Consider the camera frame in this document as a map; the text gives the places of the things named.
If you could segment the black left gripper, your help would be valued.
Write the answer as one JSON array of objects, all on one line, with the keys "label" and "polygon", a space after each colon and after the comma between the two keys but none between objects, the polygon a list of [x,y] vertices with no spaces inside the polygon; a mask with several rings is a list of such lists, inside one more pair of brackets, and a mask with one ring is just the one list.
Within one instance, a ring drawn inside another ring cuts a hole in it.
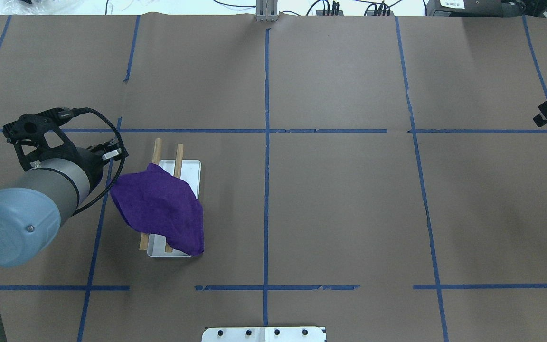
[{"label": "black left gripper", "polygon": [[112,138],[87,149],[74,146],[73,162],[82,170],[83,176],[72,177],[79,195],[89,195],[100,184],[104,166],[108,160],[120,161],[129,154],[123,143]]}]

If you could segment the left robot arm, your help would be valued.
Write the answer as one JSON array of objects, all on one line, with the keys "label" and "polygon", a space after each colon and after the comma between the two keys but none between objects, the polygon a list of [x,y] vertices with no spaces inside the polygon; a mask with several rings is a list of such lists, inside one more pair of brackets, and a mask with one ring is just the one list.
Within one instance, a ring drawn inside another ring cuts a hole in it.
[{"label": "left robot arm", "polygon": [[[128,156],[122,141],[87,149],[63,144],[36,157],[21,155],[24,174],[0,188],[0,267],[20,266],[45,249],[63,224],[85,210],[84,200],[102,179],[104,167]],[[5,342],[0,314],[0,342]]]}]

